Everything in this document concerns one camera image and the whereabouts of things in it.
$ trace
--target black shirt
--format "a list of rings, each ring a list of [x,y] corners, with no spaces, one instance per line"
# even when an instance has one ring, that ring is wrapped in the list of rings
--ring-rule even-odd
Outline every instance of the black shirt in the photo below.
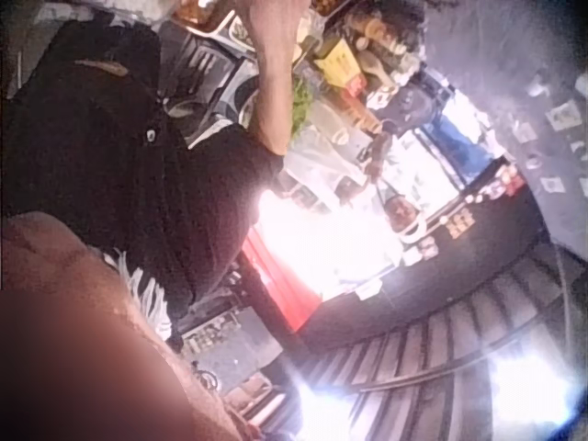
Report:
[[[240,126],[189,151],[132,74],[45,63],[6,118],[3,215],[43,211],[87,244],[126,252],[176,320],[220,281],[282,167]]]

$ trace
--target hand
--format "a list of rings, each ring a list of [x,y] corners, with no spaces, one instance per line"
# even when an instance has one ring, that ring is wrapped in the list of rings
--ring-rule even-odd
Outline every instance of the hand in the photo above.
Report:
[[[376,184],[378,179],[381,178],[384,170],[384,164],[380,161],[374,161],[373,159],[366,165],[365,173],[369,176],[369,182]]]
[[[311,0],[235,0],[258,56],[290,66],[302,14]]]

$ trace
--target sticker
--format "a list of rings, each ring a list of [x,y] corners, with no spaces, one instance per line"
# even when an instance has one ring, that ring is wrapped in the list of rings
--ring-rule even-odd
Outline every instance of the sticker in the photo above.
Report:
[[[435,237],[427,236],[418,244],[419,250],[423,255],[424,260],[432,259],[439,255],[439,248],[435,243]]]
[[[580,110],[573,99],[551,109],[545,114],[555,131],[562,131],[582,124]]]
[[[537,134],[531,127],[531,124],[524,122],[523,124],[515,124],[513,127],[513,134],[517,141],[521,144],[534,141],[537,139]]]
[[[581,177],[580,185],[582,186],[582,191],[584,192],[584,195],[588,198],[588,177]]]
[[[542,177],[541,184],[543,184],[543,188],[548,193],[565,193],[566,187],[561,182],[561,179],[558,177]]]
[[[570,144],[571,151],[580,161],[588,161],[588,151],[584,141],[577,141]]]
[[[461,234],[469,230],[474,223],[476,223],[476,221],[474,220],[471,211],[463,209],[451,217],[446,228],[449,231],[451,238],[457,239]]]

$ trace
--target red panel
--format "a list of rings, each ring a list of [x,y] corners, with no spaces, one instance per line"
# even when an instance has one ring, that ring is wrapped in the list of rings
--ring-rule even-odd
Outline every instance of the red panel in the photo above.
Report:
[[[297,332],[322,303],[320,296],[306,287],[288,266],[267,250],[255,227],[247,235],[243,252],[259,272],[269,295],[292,332]]]

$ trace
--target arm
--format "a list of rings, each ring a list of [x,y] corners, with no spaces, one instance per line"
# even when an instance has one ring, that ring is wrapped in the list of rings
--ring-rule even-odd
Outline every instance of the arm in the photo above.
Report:
[[[371,161],[366,167],[366,175],[369,176],[371,183],[377,183],[382,176],[386,155],[392,146],[392,136],[383,132],[376,137],[371,144]]]
[[[67,227],[38,213],[2,226],[0,305],[17,317],[2,349],[12,412],[28,416],[18,438],[248,439]]]
[[[254,42],[259,95],[251,133],[272,153],[285,155],[292,129],[292,57],[309,0],[238,0],[237,11]]]

